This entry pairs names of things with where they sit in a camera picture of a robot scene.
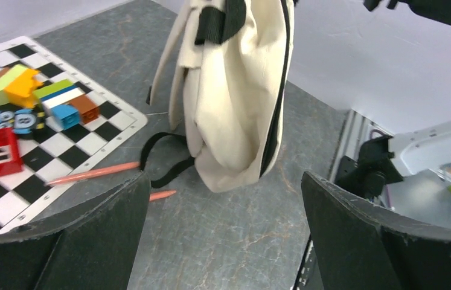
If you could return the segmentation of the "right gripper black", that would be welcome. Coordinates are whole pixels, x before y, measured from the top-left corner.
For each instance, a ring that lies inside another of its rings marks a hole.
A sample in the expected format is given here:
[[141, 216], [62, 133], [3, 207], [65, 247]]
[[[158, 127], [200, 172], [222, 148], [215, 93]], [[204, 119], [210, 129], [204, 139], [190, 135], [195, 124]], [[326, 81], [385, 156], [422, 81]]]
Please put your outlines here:
[[451, 0], [390, 0], [386, 8], [395, 10], [399, 3], [405, 3], [420, 17], [451, 25]]

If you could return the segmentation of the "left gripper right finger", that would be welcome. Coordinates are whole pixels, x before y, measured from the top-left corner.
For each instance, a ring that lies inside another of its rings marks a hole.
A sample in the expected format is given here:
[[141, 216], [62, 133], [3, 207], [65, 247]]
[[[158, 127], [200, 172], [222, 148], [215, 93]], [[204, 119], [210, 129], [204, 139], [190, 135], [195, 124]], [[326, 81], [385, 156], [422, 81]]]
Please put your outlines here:
[[374, 205], [314, 173], [301, 180], [325, 289], [451, 289], [451, 229]]

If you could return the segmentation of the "cream canvas backpack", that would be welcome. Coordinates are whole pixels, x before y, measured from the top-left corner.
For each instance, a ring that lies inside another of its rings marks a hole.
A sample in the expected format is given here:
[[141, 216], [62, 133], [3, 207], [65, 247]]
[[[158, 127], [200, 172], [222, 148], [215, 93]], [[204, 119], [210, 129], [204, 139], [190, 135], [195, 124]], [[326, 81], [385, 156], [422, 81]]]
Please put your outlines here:
[[[168, 104], [170, 136], [189, 157], [151, 181], [161, 188], [189, 167], [215, 193], [251, 185], [275, 164], [293, 51], [294, 1], [185, 1], [147, 96], [151, 103], [179, 49]], [[178, 103], [185, 134], [175, 135]]]

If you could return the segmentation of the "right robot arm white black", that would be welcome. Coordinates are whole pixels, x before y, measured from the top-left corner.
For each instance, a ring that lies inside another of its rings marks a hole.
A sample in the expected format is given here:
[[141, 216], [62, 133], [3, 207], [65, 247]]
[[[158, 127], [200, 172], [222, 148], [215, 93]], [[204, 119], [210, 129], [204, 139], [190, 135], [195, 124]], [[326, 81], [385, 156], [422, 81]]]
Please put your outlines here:
[[[423, 18], [451, 25], [451, 1], [388, 1], [394, 10], [399, 3]], [[357, 160], [343, 156], [334, 183], [361, 198], [380, 196], [388, 184], [424, 170], [437, 170], [451, 163], [451, 121], [418, 131], [382, 134], [364, 142]]]

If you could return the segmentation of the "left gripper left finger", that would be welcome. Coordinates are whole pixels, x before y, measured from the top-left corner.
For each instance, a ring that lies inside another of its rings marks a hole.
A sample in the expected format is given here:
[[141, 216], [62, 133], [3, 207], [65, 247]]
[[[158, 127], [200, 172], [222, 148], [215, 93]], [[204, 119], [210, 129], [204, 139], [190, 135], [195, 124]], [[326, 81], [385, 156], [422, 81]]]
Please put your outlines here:
[[0, 289], [126, 289], [150, 191], [140, 175], [0, 234]]

